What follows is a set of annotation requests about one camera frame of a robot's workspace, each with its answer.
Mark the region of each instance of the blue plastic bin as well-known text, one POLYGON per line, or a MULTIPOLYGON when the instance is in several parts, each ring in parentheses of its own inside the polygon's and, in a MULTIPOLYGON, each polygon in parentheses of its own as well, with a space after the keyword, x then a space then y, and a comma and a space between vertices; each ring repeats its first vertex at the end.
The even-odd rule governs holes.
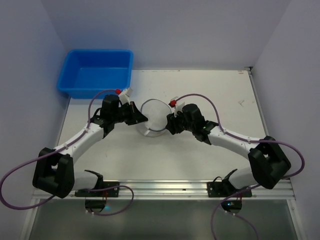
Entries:
MULTIPOLYGON (((57 88, 74 99, 91 99, 105 89, 126 89, 132 62, 130 50, 72 50, 64 60, 57 88)), ((97 98, 103 99, 106 94, 97 98)))

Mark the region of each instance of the scuff mark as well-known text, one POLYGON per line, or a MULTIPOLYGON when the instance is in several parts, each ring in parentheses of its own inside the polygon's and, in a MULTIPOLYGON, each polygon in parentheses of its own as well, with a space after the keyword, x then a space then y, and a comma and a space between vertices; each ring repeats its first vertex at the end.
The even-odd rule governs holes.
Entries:
POLYGON ((244 103, 244 101, 245 100, 240 100, 240 101, 238 101, 238 104, 240 104, 241 105, 241 107, 244 107, 242 104, 244 103))

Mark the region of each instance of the white enclosure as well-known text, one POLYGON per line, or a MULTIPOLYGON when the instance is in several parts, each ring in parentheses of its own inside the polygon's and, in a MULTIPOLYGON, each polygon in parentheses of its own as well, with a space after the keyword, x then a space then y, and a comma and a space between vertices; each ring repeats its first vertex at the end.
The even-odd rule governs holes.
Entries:
MULTIPOLYGON (((136 70, 253 67, 269 134, 305 156, 291 181, 308 239, 318 239, 319 23, 319 0, 3 0, 0 176, 58 143, 69 98, 56 82, 69 50, 130 49, 136 70)), ((286 153, 294 172, 301 163, 286 153)), ((8 201, 30 204, 33 171, 8 178, 8 201)), ((26 214, 0 205, 1 236, 19 239, 26 214)))

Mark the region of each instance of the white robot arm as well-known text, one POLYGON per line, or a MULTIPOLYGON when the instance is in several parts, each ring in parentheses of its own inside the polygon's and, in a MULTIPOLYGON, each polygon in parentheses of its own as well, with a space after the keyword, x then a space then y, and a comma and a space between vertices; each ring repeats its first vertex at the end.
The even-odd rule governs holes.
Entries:
MULTIPOLYGON (((134 125, 148 120, 134 102, 129 100, 129 94, 124 91, 119 96, 106 95, 99 109, 100 114, 96 111, 90 119, 89 128, 85 126, 74 137, 55 149, 44 148, 39 156, 67 147, 60 153, 37 162, 33 186, 60 198, 66 197, 71 191, 103 189, 102 175, 89 170, 74 172, 74 164, 92 145, 106 137, 116 123, 134 125), (86 133, 79 141, 69 144, 84 131, 86 133)), ((200 142, 223 147, 249 160, 250 167, 234 169, 221 182, 212 183, 213 190, 219 197, 229 196, 255 184, 272 189, 291 167, 278 144, 253 143, 259 138, 238 133, 234 134, 248 141, 235 139, 227 135, 225 130, 222 131, 216 122, 205 120, 195 104, 180 104, 174 113, 167 116, 166 129, 173 135, 183 131, 192 132, 200 142)), ((264 140, 274 139, 265 136, 264 140)))
POLYGON ((195 104, 179 103, 177 109, 178 111, 167 116, 166 129, 171 134, 189 131, 200 142, 223 147, 249 160, 250 167, 234 169, 221 182, 212 183, 213 191, 218 193, 219 197, 230 196, 256 184, 272 189, 291 168, 280 146, 272 143, 274 138, 265 136, 263 140, 271 143, 256 143, 261 139, 244 136, 227 129, 222 130, 218 123, 205 120, 195 104), (229 136, 227 132, 247 141, 229 136))
POLYGON ((101 174, 90 170, 74 172, 74 164, 91 146, 104 139, 115 124, 125 122, 127 125, 135 125, 148 120, 135 103, 129 100, 130 92, 126 89, 119 96, 106 95, 98 109, 99 115, 97 110, 90 119, 89 126, 86 125, 79 133, 54 149, 41 150, 39 157, 65 147, 61 152, 37 161, 33 186, 59 198, 65 198, 71 191, 105 188, 101 174))

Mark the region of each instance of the red cap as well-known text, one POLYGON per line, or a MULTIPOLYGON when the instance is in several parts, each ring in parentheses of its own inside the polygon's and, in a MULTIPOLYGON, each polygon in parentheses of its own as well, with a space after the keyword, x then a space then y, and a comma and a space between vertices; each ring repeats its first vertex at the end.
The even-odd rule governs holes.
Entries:
POLYGON ((176 100, 171 100, 170 103, 169 103, 169 106, 173 108, 173 107, 176 106, 176 104, 177 104, 176 100))

